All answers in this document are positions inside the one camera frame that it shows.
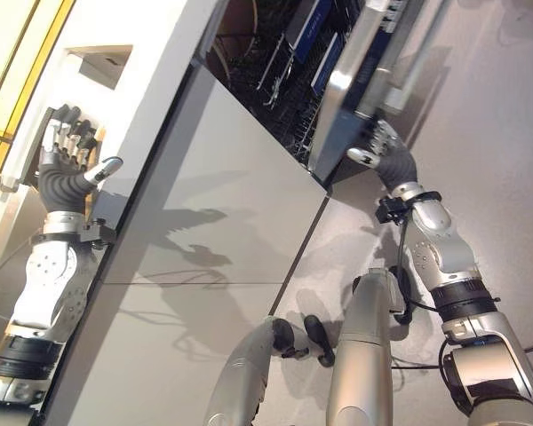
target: gray floor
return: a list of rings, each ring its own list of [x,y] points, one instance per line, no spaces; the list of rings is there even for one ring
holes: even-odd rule
[[[380,189],[371,172],[336,186],[276,315],[301,324],[304,315],[314,313],[324,322],[332,343],[336,343],[352,279],[369,267],[390,265],[395,260],[397,230],[376,224],[372,216],[374,197],[381,193]],[[503,291],[499,290],[517,291],[514,286],[510,281],[490,288],[501,294]],[[423,300],[431,303],[422,285],[419,290]],[[530,297],[533,293],[522,298],[525,301]],[[518,305],[511,303],[503,309],[516,329],[533,326],[521,316]],[[437,314],[419,309],[409,327],[392,321],[392,354],[399,359],[435,364],[443,340],[441,323]],[[525,344],[533,343],[525,335],[520,335],[520,339]],[[321,368],[315,358],[273,359],[266,400],[254,424],[325,425],[330,380],[331,369]],[[454,407],[437,371],[396,370],[393,382],[395,424],[465,424],[466,418]]]
[[[486,285],[502,298],[499,309],[521,343],[533,344],[533,1],[453,3],[394,124],[412,146],[420,181],[442,193]],[[371,172],[336,185],[278,316],[300,323],[315,313],[335,339],[351,280],[394,262],[397,230],[372,216],[382,194]],[[417,310],[409,329],[392,330],[393,355],[434,363],[440,325]],[[276,360],[256,425],[322,426],[330,377],[315,359]],[[465,417],[438,372],[394,372],[394,424],[457,426]]]

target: robotic hand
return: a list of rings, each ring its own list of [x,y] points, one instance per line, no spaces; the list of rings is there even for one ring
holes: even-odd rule
[[[43,233],[32,240],[26,286],[0,343],[0,424],[28,424],[35,417],[30,406],[44,400],[84,312],[96,272],[91,248],[114,242],[104,221],[86,224],[85,198],[123,161],[110,157],[86,170],[92,142],[87,120],[75,126],[80,114],[64,105],[44,133],[38,186],[48,213]]]
[[[418,183],[410,151],[379,121],[370,150],[350,148],[347,155],[381,177],[391,197],[379,202],[379,222],[406,227],[415,271],[432,294],[442,332],[448,344],[460,346],[441,359],[442,377],[458,409],[474,426],[533,425],[533,367],[483,285],[473,252],[441,196]]]

